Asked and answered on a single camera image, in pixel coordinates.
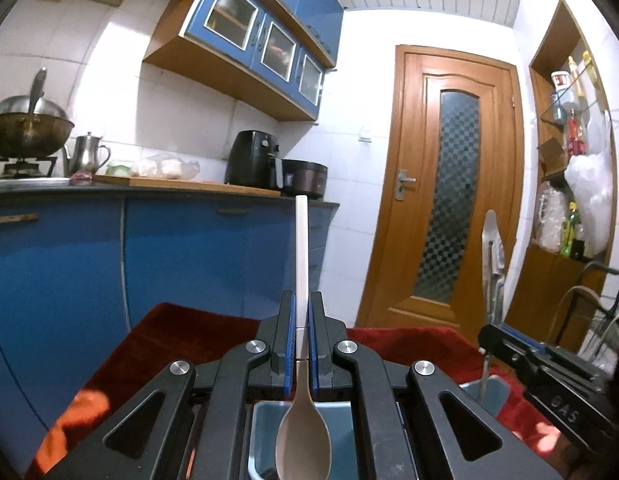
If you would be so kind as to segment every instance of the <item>cutting board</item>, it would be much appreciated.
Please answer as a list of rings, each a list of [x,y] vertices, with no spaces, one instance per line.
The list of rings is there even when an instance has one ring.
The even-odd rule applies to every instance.
[[[192,191],[213,191],[241,195],[280,196],[280,191],[260,189],[258,187],[232,186],[218,182],[192,182],[191,180],[172,180],[169,178],[151,178],[147,176],[111,176],[94,175],[93,182],[115,184],[130,187],[155,187],[160,189],[189,189]]]

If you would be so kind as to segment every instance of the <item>plastic bag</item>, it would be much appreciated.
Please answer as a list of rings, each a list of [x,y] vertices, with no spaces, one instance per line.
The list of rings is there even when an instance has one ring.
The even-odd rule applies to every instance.
[[[614,190],[609,150],[569,159],[565,180],[574,193],[585,231],[585,256],[593,258],[607,247]]]
[[[536,243],[553,253],[560,251],[560,234],[567,215],[567,197],[548,182],[539,186],[534,218]]]
[[[195,160],[186,162],[174,155],[159,153],[135,162],[130,174],[131,176],[192,180],[200,171],[201,165]]]

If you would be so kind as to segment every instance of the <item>metal tongs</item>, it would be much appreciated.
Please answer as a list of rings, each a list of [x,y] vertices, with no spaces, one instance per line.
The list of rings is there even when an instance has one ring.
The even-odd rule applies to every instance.
[[[503,292],[505,290],[505,250],[498,232],[496,213],[490,209],[483,224],[483,299],[485,300],[485,324],[500,325],[503,322]],[[478,402],[483,404],[487,395],[487,378],[492,356],[485,354],[483,373],[480,378]]]

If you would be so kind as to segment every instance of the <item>red cloth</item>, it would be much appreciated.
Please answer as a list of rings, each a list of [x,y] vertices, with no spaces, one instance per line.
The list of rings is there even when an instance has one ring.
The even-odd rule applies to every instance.
[[[109,413],[120,408],[169,362],[177,358],[202,364],[220,359],[234,346],[256,335],[258,321],[220,316],[169,303],[154,307],[127,335],[78,393],[42,443],[26,479],[37,479],[72,450]],[[426,359],[457,383],[480,377],[483,357],[449,328],[353,328],[348,337],[374,349],[382,358],[409,365]],[[522,397],[522,387],[500,368],[512,392],[498,420],[539,452],[546,423]]]

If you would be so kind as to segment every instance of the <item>checkered glass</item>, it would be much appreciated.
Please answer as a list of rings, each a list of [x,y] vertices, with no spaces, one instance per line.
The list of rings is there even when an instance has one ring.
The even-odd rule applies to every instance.
[[[441,133],[432,214],[413,296],[449,303],[461,269],[478,178],[478,98],[441,93]]]

